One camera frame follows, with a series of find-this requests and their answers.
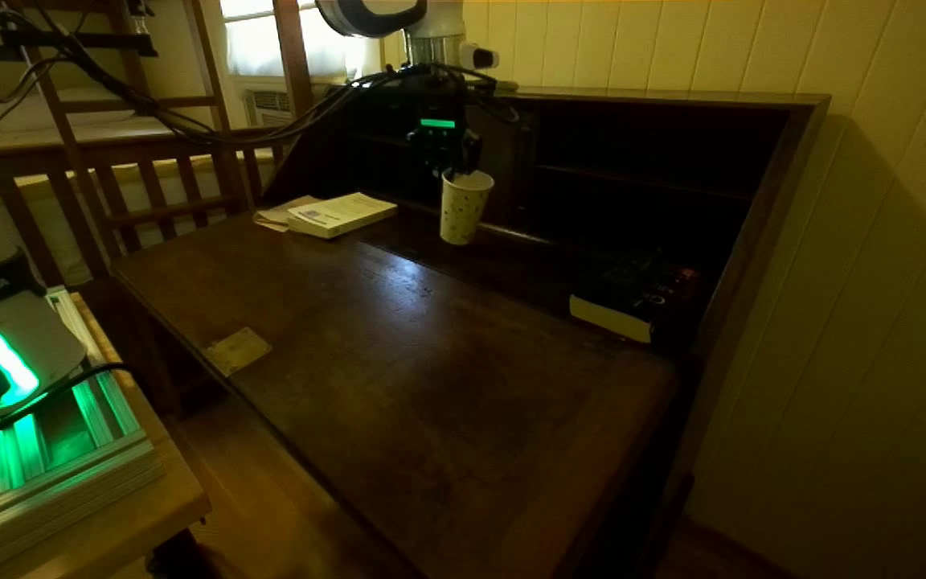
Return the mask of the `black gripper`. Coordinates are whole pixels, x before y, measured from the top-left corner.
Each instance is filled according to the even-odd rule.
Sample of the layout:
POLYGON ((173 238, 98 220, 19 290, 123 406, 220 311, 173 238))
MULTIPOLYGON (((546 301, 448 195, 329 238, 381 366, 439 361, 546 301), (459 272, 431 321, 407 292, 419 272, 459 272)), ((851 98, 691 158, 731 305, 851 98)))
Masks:
POLYGON ((407 87, 411 128, 407 152, 435 177, 471 174, 478 167, 482 139, 467 125, 470 87, 459 72, 426 66, 407 87))

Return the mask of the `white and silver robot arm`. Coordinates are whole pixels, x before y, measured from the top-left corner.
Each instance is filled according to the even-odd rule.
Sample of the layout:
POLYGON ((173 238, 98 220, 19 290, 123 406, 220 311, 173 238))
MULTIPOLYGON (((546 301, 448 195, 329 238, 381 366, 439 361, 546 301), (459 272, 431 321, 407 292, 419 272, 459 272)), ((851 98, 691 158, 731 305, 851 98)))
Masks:
POLYGON ((354 81, 366 98, 406 114, 406 143, 439 181, 471 174, 478 135, 467 125, 471 93, 463 52, 463 0, 315 0, 339 34, 406 34, 406 61, 354 81))

